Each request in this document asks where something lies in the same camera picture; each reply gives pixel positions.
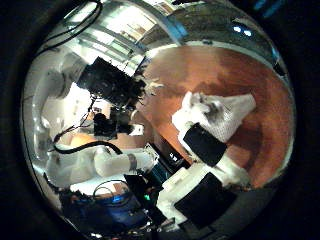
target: blue light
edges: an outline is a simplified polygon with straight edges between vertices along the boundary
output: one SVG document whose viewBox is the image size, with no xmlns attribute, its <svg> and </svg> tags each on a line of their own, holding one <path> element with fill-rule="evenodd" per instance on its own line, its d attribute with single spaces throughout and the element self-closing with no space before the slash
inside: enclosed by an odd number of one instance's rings
<svg viewBox="0 0 320 240">
<path fill-rule="evenodd" d="M 241 27 L 238 27 L 238 26 L 233 27 L 233 30 L 234 30 L 235 32 L 241 32 Z"/>
<path fill-rule="evenodd" d="M 248 37 L 251 37 L 251 36 L 252 36 L 252 32 L 249 31 L 249 30 L 245 30 L 243 33 L 244 33 L 245 35 L 247 35 Z"/>
</svg>

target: cable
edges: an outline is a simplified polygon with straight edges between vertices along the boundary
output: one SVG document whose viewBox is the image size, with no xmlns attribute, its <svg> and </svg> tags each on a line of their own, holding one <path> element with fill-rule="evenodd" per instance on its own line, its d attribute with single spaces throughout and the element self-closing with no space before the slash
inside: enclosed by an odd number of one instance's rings
<svg viewBox="0 0 320 240">
<path fill-rule="evenodd" d="M 49 50 L 52 50 L 52 49 L 54 49 L 54 48 L 56 48 L 56 47 L 59 47 L 59 46 L 65 44 L 65 43 L 69 42 L 70 40 L 72 40 L 73 38 L 75 38 L 75 37 L 77 37 L 78 35 L 80 35 L 82 32 L 84 32 L 86 29 L 88 29 L 92 24 L 94 24 L 94 23 L 96 22 L 96 20 L 99 18 L 99 16 L 100 16 L 101 13 L 102 13 L 103 4 L 102 4 L 100 1 L 98 1 L 98 0 L 89 0 L 89 1 L 95 2 L 95 3 L 97 3 L 97 5 L 99 6 L 98 13 L 97 13 L 96 16 L 94 17 L 94 19 L 93 19 L 92 21 L 90 21 L 90 23 L 88 23 L 87 26 L 83 27 L 81 30 L 79 30 L 78 32 L 76 32 L 76 33 L 73 34 L 72 36 L 68 37 L 67 39 L 65 39 L 65 40 L 63 40 L 63 41 L 61 41 L 61 42 L 59 42 L 59 43 L 56 43 L 56 44 L 53 44 L 53 45 L 51 45 L 51 46 L 48 46 L 48 47 L 44 48 L 43 50 L 41 50 L 40 52 L 38 52 L 35 57 L 38 57 L 38 56 L 40 56 L 41 54 L 43 54 L 44 52 L 47 52 L 47 51 L 49 51 Z"/>
<path fill-rule="evenodd" d="M 121 182 L 121 183 L 124 183 L 124 184 L 128 187 L 128 189 L 130 190 L 130 188 L 129 188 L 129 186 L 128 186 L 128 183 L 125 182 L 125 181 L 123 181 L 123 180 L 108 180 L 108 181 L 105 181 L 105 182 L 100 183 L 100 184 L 95 188 L 95 190 L 94 190 L 94 192 L 93 192 L 93 197 L 95 197 L 95 193 L 97 192 L 98 189 L 100 189 L 100 188 L 107 188 L 107 187 L 103 187 L 103 186 L 102 186 L 103 184 L 110 183 L 110 182 Z M 124 201 L 124 202 L 121 202 L 121 203 L 109 204 L 108 207 L 122 207 L 122 206 L 125 206 L 126 204 L 128 204 L 128 203 L 131 201 L 132 197 L 133 197 L 133 194 L 130 195 L 130 197 L 127 199 L 127 201 Z"/>
<path fill-rule="evenodd" d="M 95 2 L 95 3 L 97 3 L 96 0 L 88 0 L 88 2 Z M 76 29 L 79 28 L 81 25 L 83 25 L 86 21 L 88 21 L 98 10 L 99 10 L 99 4 L 97 4 L 96 8 L 95 8 L 88 16 L 86 16 L 78 25 L 76 25 L 76 26 L 74 26 L 74 27 L 72 27 L 72 28 L 70 28 L 70 29 L 68 29 L 68 30 L 66 30 L 66 31 L 64 31 L 64 32 L 58 33 L 58 34 L 56 34 L 56 35 L 53 35 L 52 37 L 46 39 L 43 43 L 49 42 L 49 41 L 52 40 L 52 39 L 55 39 L 55 38 L 57 38 L 57 37 L 60 37 L 60 36 L 62 36 L 62 35 L 65 35 L 65 34 L 67 34 L 67 33 L 70 33 L 70 32 L 72 32 L 72 31 L 76 30 Z"/>
<path fill-rule="evenodd" d="M 59 149 L 55 144 L 53 147 L 54 147 L 54 150 L 56 150 L 60 154 L 72 154 L 72 153 L 79 152 L 83 149 L 96 147 L 96 146 L 110 147 L 116 154 L 118 154 L 118 155 L 122 154 L 122 151 L 116 145 L 109 143 L 109 142 L 104 142 L 104 141 L 91 142 L 91 143 L 84 144 L 80 147 L 76 147 L 76 148 L 72 148 L 72 149 L 68 149 L 68 150 Z"/>
</svg>

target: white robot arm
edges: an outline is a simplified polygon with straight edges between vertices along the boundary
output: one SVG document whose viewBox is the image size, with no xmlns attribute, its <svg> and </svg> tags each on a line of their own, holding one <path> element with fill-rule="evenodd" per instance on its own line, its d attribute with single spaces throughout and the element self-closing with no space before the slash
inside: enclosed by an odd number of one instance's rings
<svg viewBox="0 0 320 240">
<path fill-rule="evenodd" d="M 70 149 L 70 146 L 58 146 Z M 72 154 L 49 153 L 46 175 L 56 187 L 66 188 L 72 184 L 90 180 L 96 175 L 110 177 L 117 174 L 134 174 L 137 169 L 149 171 L 156 158 L 145 149 L 126 150 L 116 155 L 107 147 L 91 147 Z"/>
<path fill-rule="evenodd" d="M 148 171 L 155 164 L 155 156 L 144 149 L 127 150 L 120 155 L 110 153 L 105 146 L 88 147 L 72 154 L 53 151 L 54 142 L 50 136 L 50 127 L 42 118 L 44 105 L 48 98 L 65 98 L 72 83 L 77 83 L 87 66 L 79 56 L 66 55 L 60 70 L 51 69 L 44 73 L 33 96 L 35 153 L 39 160 L 46 161 L 45 173 L 56 187 L 69 187 L 87 181 L 97 174 L 108 177 L 128 174 L 137 169 Z M 60 150 L 71 149 L 70 146 L 61 144 L 56 147 Z"/>
</svg>

